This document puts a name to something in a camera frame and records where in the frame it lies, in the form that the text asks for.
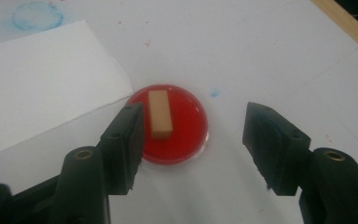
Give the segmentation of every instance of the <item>white paper sheet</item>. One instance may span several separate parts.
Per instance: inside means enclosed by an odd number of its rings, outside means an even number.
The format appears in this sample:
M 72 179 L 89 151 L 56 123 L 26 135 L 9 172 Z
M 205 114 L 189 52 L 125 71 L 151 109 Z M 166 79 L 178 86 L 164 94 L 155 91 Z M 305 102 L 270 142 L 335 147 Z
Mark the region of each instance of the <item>white paper sheet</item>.
M 132 93 L 89 26 L 0 44 L 0 151 Z

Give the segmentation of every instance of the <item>wooden edge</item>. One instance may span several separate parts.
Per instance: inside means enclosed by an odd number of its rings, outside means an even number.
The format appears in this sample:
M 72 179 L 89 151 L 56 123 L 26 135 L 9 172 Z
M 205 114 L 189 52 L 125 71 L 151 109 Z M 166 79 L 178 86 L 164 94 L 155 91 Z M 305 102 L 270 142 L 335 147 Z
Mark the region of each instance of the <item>wooden edge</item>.
M 334 0 L 312 0 L 327 16 L 358 43 L 358 21 Z

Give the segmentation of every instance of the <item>blue ink mark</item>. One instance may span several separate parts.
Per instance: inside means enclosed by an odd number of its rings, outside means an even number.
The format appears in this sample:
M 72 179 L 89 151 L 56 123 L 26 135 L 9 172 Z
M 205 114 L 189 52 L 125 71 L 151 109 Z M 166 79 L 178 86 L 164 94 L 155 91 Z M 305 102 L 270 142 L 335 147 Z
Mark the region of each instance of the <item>blue ink mark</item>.
M 218 90 L 218 89 L 215 89 L 215 90 L 213 90 L 212 92 L 211 92 L 211 96 L 213 97 L 213 98 L 216 98 L 216 97 L 218 97 L 220 95 L 220 90 Z
M 17 28 L 32 31 L 46 31 L 63 23 L 62 13 L 55 6 L 42 2 L 20 5 L 11 19 Z

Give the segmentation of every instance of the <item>white table surface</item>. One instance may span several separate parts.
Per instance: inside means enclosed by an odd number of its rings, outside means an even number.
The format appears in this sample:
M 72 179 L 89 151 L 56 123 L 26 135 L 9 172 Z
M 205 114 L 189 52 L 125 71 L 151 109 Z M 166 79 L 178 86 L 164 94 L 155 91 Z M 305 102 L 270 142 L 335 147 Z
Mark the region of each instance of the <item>white table surface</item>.
M 40 31 L 12 22 L 0 0 L 0 42 Z M 51 0 L 62 24 L 85 20 L 135 90 L 169 83 L 203 104 L 210 139 L 184 164 L 142 163 L 133 191 L 111 196 L 112 223 L 302 223 L 298 196 L 266 190 L 241 135 L 247 102 L 268 105 L 311 139 L 358 162 L 358 44 L 310 0 Z M 13 193 L 57 175 L 64 155 L 95 145 L 125 100 L 0 153 Z

